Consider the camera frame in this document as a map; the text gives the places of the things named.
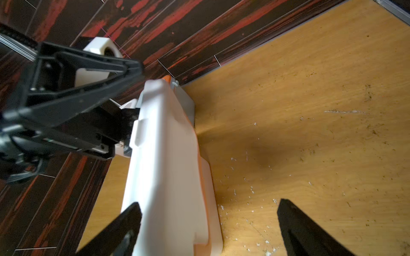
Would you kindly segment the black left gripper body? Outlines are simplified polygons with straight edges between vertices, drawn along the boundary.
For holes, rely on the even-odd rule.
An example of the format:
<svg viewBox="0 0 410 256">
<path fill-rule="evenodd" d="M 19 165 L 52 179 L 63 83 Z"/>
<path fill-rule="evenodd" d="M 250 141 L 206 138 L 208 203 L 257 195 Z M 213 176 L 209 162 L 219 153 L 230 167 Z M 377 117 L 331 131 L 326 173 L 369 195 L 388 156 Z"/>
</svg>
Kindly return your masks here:
<svg viewBox="0 0 410 256">
<path fill-rule="evenodd" d="M 48 149 L 29 137 L 20 125 L 17 130 L 1 130 L 1 179 L 7 184 L 23 183 L 43 174 L 48 165 Z"/>
</svg>

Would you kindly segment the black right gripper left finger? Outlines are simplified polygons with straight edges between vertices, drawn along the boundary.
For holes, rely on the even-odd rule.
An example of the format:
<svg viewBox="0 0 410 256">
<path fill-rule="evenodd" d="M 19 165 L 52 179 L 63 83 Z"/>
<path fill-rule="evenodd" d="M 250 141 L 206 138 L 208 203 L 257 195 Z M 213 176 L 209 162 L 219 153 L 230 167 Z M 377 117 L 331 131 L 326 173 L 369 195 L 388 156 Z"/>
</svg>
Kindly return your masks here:
<svg viewBox="0 0 410 256">
<path fill-rule="evenodd" d="M 141 227 L 142 212 L 137 202 L 128 206 L 77 256 L 131 256 Z"/>
</svg>

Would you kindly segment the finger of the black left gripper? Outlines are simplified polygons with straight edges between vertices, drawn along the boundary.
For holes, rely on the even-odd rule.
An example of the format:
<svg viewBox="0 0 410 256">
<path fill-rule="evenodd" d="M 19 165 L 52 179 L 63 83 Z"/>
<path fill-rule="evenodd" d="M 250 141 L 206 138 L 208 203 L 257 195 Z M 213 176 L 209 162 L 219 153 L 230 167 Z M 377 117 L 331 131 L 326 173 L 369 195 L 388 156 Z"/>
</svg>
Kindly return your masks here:
<svg viewBox="0 0 410 256">
<path fill-rule="evenodd" d="M 86 61 L 100 60 L 114 69 L 113 76 L 75 87 L 76 70 Z M 22 74 L 15 92 L 2 112 L 2 127 L 57 127 L 116 97 L 144 78 L 138 60 L 105 57 L 48 42 Z"/>
<path fill-rule="evenodd" d="M 115 154 L 130 158 L 131 132 L 138 118 L 139 108 L 101 105 L 55 127 L 58 134 L 47 135 L 43 140 L 104 160 Z"/>
</svg>

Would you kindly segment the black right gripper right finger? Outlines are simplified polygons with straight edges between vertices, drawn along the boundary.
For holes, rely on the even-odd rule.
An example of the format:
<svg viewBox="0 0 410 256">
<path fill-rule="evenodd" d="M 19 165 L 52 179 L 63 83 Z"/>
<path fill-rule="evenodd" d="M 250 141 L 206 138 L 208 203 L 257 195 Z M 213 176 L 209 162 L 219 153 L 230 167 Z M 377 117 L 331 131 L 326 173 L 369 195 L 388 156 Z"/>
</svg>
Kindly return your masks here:
<svg viewBox="0 0 410 256">
<path fill-rule="evenodd" d="M 281 199 L 277 215 L 284 246 L 289 256 L 353 255 L 292 201 Z"/>
</svg>

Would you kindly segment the white pink first aid box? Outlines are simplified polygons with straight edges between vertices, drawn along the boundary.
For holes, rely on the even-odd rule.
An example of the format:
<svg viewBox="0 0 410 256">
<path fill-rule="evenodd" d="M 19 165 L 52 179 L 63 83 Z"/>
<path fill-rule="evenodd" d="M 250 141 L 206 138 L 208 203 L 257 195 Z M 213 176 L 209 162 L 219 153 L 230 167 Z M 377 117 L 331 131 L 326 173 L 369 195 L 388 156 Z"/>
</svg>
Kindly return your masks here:
<svg viewBox="0 0 410 256">
<path fill-rule="evenodd" d="M 137 100 L 122 208 L 142 220 L 135 256 L 219 256 L 223 238 L 209 163 L 167 81 L 148 80 Z"/>
</svg>

